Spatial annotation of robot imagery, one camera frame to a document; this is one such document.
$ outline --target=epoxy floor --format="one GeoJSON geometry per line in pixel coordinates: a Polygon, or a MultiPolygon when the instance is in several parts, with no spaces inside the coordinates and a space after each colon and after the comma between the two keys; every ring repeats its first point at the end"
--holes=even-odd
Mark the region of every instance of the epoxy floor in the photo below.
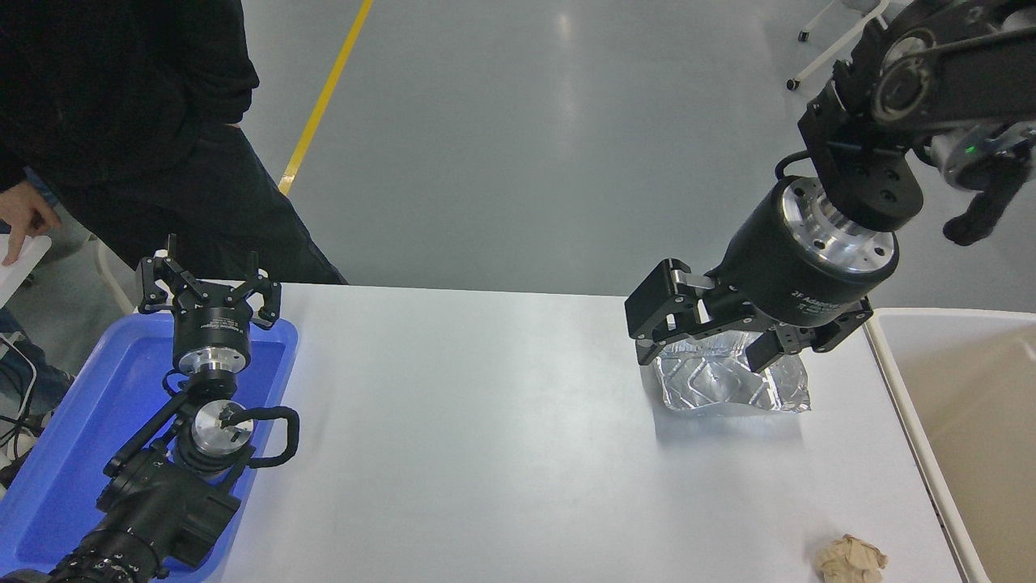
{"type": "MultiPolygon", "coordinates": [[[[275,179],[361,3],[244,1],[262,84],[242,126],[275,179]]],[[[624,296],[668,256],[706,270],[802,149],[830,67],[784,80],[858,18],[797,42],[825,4],[373,0],[290,198],[355,284],[624,296]]],[[[1036,312],[1036,188],[957,247],[941,229],[967,195],[913,166],[926,208],[873,303],[1036,312]]],[[[118,317],[85,261],[41,267],[10,304],[71,371],[118,317]]]]}

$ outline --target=black cylinder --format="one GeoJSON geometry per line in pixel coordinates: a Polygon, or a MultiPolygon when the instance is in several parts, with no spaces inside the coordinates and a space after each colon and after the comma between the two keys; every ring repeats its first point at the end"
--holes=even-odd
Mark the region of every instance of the black cylinder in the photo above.
{"type": "Polygon", "coordinates": [[[723,261],[710,272],[718,283],[704,295],[707,308],[732,286],[770,318],[812,328],[836,319],[895,270],[898,242],[891,260],[870,271],[840,268],[804,249],[780,210],[781,195],[795,178],[778,181],[730,239],[723,261]]]}
{"type": "Polygon", "coordinates": [[[188,353],[207,348],[227,348],[237,351],[247,367],[251,360],[249,350],[251,320],[252,309],[243,302],[233,308],[180,311],[173,321],[173,369],[180,370],[180,359],[188,353]]]}
{"type": "Polygon", "coordinates": [[[159,462],[157,455],[139,456],[112,480],[97,500],[105,518],[52,572],[52,582],[141,583],[162,574],[186,503],[185,489],[163,487],[159,462]]]}

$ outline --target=black jacket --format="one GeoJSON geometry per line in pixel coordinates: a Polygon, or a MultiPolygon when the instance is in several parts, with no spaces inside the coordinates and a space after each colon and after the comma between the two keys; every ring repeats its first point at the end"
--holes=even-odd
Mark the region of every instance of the black jacket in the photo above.
{"type": "Polygon", "coordinates": [[[0,192],[172,167],[258,84],[239,0],[0,0],[0,192]]]}

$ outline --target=robotic arm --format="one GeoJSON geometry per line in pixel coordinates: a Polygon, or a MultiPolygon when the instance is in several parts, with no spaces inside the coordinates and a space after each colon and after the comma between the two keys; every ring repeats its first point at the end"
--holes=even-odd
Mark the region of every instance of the robotic arm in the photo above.
{"type": "Polygon", "coordinates": [[[921,210],[911,150],[951,185],[981,191],[944,228],[958,244],[987,236],[1032,177],[1033,0],[919,0],[887,29],[869,22],[852,58],[809,101],[806,150],[778,163],[720,264],[700,275],[666,259],[627,299],[641,366],[725,330],[761,333],[746,351],[755,373],[834,349],[872,315],[866,294],[898,262],[894,232],[921,210]],[[817,177],[784,175],[805,158],[817,177]]]}
{"type": "Polygon", "coordinates": [[[246,468],[290,460],[298,447],[298,414],[287,407],[246,409],[230,401],[236,375],[250,361],[250,323],[269,329],[278,320],[281,286],[256,266],[250,280],[231,287],[195,279],[174,257],[175,235],[165,256],[141,260],[141,314],[171,311],[173,370],[162,384],[170,400],[105,467],[112,478],[97,499],[106,514],[50,578],[25,572],[13,581],[143,583],[163,579],[167,557],[198,566],[240,506],[231,488],[246,468]],[[164,282],[172,298],[157,285],[164,282]],[[247,300],[262,296],[254,314],[247,300]],[[168,378],[183,375],[180,390],[168,378]],[[285,419],[287,445],[274,458],[253,458],[254,424],[285,419]]]}

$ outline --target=yellow floor line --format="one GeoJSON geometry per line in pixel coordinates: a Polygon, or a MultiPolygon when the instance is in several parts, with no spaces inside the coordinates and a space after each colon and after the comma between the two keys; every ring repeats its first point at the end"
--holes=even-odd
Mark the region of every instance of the yellow floor line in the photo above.
{"type": "Polygon", "coordinates": [[[352,52],[352,46],[356,43],[356,37],[359,36],[359,29],[364,28],[364,21],[367,20],[367,12],[371,11],[372,2],[373,0],[364,0],[363,5],[359,6],[356,20],[352,22],[352,28],[349,29],[349,35],[345,37],[342,50],[339,51],[338,58],[335,59],[335,65],[330,67],[327,81],[324,83],[323,89],[320,90],[320,96],[317,97],[317,103],[313,106],[313,111],[310,112],[310,118],[306,122],[306,127],[303,128],[303,135],[298,137],[298,143],[295,144],[295,151],[291,152],[291,158],[288,159],[288,167],[284,169],[281,181],[277,184],[285,196],[288,195],[292,182],[295,181],[295,174],[298,173],[298,167],[303,165],[306,151],[310,149],[310,142],[313,141],[313,135],[317,133],[320,119],[323,117],[324,110],[327,109],[327,101],[330,100],[330,96],[335,92],[335,86],[338,85],[338,79],[342,76],[342,69],[345,68],[345,63],[349,60],[349,53],[352,52]]]}

